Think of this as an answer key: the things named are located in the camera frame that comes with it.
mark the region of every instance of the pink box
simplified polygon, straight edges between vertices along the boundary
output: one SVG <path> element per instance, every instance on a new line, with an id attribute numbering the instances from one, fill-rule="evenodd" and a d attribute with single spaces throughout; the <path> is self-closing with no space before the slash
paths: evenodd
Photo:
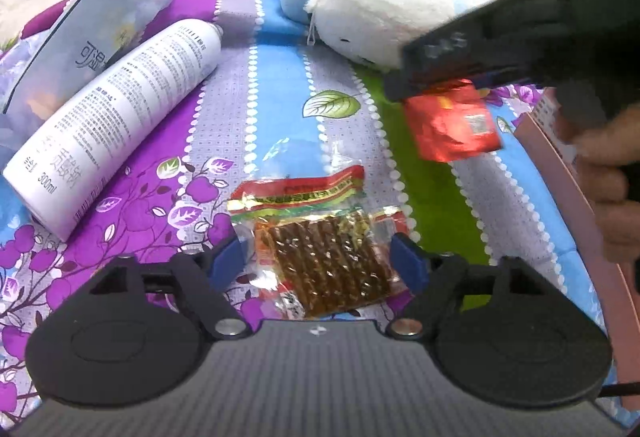
<path id="1" fill-rule="evenodd" d="M 613 347 L 618 381 L 640 381 L 640 295 L 634 288 L 630 265 L 604 260 L 602 236 L 587 199 L 562 160 L 561 152 L 529 114 L 522 116 L 515 136 L 545 180 L 591 276 Z M 640 395 L 623 397 L 622 405 L 628 410 L 640 409 Z"/>

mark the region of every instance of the stuffed toy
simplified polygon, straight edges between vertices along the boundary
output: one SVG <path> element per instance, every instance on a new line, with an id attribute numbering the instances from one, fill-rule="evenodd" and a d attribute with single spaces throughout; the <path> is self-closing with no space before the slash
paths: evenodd
<path id="1" fill-rule="evenodd" d="M 280 0 L 283 13 L 351 61 L 400 66 L 401 47 L 488 0 Z"/>

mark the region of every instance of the metal screw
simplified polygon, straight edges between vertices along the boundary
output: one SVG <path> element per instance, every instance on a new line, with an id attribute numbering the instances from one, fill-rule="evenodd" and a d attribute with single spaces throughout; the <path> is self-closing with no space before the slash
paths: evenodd
<path id="1" fill-rule="evenodd" d="M 422 332 L 422 324 L 412 318 L 398 318 L 391 322 L 391 330 L 398 336 L 417 336 Z"/>
<path id="2" fill-rule="evenodd" d="M 216 331 L 223 336 L 238 336 L 246 330 L 246 323 L 238 318 L 225 318 L 216 323 Z"/>

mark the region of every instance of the red packet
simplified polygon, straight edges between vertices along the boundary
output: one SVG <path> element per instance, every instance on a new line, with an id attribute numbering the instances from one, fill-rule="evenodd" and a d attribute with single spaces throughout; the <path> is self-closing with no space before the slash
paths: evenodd
<path id="1" fill-rule="evenodd" d="M 449 162 L 500 148 L 494 120 L 469 80 L 453 80 L 404 101 L 423 159 Z"/>

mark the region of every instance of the finger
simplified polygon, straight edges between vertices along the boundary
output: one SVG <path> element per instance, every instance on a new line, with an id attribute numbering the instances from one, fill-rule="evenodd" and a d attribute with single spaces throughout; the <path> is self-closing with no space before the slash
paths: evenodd
<path id="1" fill-rule="evenodd" d="M 640 257 L 640 245 L 621 245 L 605 242 L 602 253 L 604 258 L 612 263 L 633 263 Z"/>
<path id="2" fill-rule="evenodd" d="M 568 121 L 559 109 L 554 116 L 554 132 L 560 141 L 570 144 L 575 136 L 580 133 L 578 127 Z"/>
<path id="3" fill-rule="evenodd" d="M 623 110 L 603 128 L 588 130 L 574 141 L 591 163 L 622 166 L 640 160 L 640 107 Z"/>
<path id="4" fill-rule="evenodd" d="M 589 164 L 582 157 L 576 160 L 578 184 L 584 196 L 595 202 L 622 202 L 628 193 L 625 175 L 617 168 Z"/>
<path id="5" fill-rule="evenodd" d="M 596 203 L 593 213 L 606 242 L 640 245 L 640 203 Z"/>

